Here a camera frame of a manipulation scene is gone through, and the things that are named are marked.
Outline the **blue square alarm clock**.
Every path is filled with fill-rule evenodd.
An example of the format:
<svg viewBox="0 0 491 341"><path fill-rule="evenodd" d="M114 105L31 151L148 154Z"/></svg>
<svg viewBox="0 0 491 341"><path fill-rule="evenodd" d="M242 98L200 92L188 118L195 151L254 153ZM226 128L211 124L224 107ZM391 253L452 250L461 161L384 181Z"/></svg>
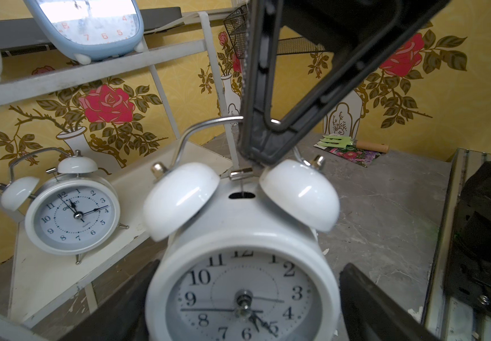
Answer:
<svg viewBox="0 0 491 341"><path fill-rule="evenodd" d="M57 50L81 65L147 50L135 1L37 0L25 5Z"/></svg>

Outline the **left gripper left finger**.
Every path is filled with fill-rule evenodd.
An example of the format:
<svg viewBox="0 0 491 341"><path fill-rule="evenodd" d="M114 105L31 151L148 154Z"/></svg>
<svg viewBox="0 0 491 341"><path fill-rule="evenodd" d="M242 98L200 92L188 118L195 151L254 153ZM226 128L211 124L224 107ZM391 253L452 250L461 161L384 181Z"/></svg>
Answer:
<svg viewBox="0 0 491 341"><path fill-rule="evenodd" d="M145 302L150 281L159 265L159 260L145 265L94 313L61 339L149 340Z"/></svg>

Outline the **white twin-bell alarm clock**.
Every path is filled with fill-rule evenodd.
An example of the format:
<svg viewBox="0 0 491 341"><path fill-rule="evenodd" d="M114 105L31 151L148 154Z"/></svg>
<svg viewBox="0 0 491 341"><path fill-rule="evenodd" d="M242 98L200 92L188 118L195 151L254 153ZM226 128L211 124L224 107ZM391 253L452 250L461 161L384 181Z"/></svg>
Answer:
<svg viewBox="0 0 491 341"><path fill-rule="evenodd" d="M21 161L53 151L65 158L47 170L53 177L44 184L33 176L15 177ZM87 252L100 247L117 229L129 229L120 221L116 189L97 175L97 163L79 150L67 153L42 148L9 164L9 181L0 183L1 205L16 211L30 205L24 219L29 240L39 249L58 256L75 256L80 264Z"/></svg>

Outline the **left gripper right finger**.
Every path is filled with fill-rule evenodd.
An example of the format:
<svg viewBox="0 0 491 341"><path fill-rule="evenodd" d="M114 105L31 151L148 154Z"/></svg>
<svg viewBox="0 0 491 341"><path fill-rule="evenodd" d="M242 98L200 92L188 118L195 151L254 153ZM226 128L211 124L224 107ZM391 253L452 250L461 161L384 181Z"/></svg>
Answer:
<svg viewBox="0 0 491 341"><path fill-rule="evenodd" d="M341 309L350 340L436 340L354 264L339 275Z"/></svg>

